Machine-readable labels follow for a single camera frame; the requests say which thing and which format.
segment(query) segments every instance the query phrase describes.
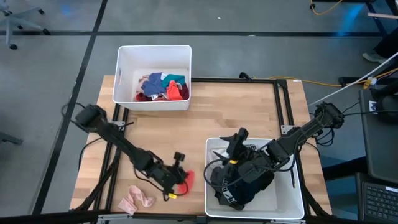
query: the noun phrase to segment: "office chair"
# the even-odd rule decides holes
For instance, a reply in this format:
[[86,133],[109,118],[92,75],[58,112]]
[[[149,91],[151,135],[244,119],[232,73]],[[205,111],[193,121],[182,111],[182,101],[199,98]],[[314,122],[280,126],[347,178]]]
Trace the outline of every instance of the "office chair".
[[8,8],[9,6],[6,4],[6,0],[0,0],[0,11],[2,11],[4,16],[6,17],[4,20],[0,21],[0,25],[6,25],[6,44],[10,47],[10,49],[18,49],[17,45],[11,44],[13,26],[17,26],[18,29],[23,29],[21,25],[24,25],[27,27],[39,29],[43,31],[44,35],[50,35],[50,32],[46,28],[43,28],[38,24],[23,19],[24,16],[34,11],[38,11],[41,15],[44,15],[44,11],[40,7],[33,7],[32,9],[28,9],[17,14],[13,14],[10,10],[8,10]]

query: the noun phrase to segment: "pink cloth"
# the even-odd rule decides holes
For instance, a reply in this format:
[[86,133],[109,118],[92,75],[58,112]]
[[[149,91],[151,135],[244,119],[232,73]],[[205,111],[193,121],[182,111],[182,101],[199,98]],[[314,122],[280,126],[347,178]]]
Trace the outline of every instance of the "pink cloth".
[[123,211],[127,212],[130,215],[133,215],[134,212],[138,210],[138,208],[134,204],[134,196],[137,197],[139,201],[142,202],[144,207],[150,207],[155,202],[154,197],[145,197],[144,193],[137,186],[132,185],[129,187],[129,192],[127,197],[124,197],[118,207]]

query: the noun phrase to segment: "teal cloth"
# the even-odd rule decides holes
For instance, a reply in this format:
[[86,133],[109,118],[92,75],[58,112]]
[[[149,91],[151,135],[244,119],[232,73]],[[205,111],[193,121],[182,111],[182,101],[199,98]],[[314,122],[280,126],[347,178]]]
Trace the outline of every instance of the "teal cloth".
[[162,80],[162,86],[164,88],[169,86],[169,83],[171,80],[174,80],[176,83],[179,83],[181,85],[185,84],[185,76],[183,75],[174,75],[174,74],[168,74],[163,80]]

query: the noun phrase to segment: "clothing pile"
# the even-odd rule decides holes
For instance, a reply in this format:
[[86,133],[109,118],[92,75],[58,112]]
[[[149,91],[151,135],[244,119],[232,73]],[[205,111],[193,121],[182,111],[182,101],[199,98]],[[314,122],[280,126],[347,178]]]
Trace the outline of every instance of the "clothing pile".
[[187,100],[189,90],[185,76],[155,72],[139,79],[133,101]]

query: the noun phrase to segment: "yellow tag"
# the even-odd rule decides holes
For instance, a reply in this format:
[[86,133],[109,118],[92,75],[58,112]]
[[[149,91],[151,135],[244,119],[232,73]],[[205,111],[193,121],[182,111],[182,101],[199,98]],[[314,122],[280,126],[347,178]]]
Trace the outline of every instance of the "yellow tag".
[[177,196],[176,196],[175,194],[171,194],[171,193],[169,193],[169,198],[172,198],[172,199],[177,199]]
[[363,83],[363,88],[366,90],[367,88],[369,88],[369,85],[371,84],[372,80],[368,79],[366,80],[366,82]]

